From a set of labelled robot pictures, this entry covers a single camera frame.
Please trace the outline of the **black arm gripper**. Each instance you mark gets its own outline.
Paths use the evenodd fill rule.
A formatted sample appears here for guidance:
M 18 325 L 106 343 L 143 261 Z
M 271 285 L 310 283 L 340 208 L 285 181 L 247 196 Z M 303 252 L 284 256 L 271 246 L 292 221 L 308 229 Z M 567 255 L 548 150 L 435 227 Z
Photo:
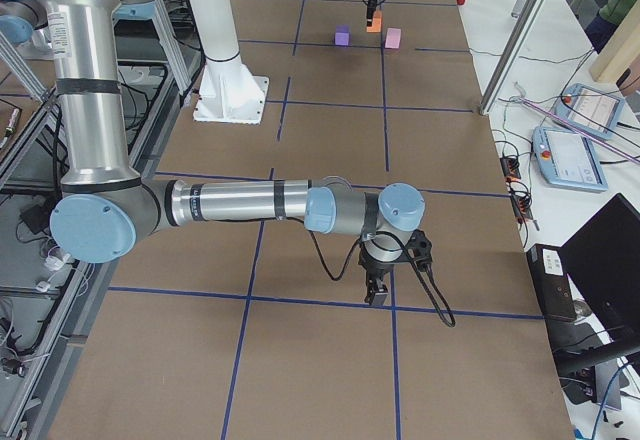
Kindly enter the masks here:
M 400 249 L 379 246 L 376 242 L 360 244 L 358 264 L 365 270 L 366 295 L 364 302 L 369 306 L 384 306 L 388 288 L 384 276 L 393 269 L 400 257 Z

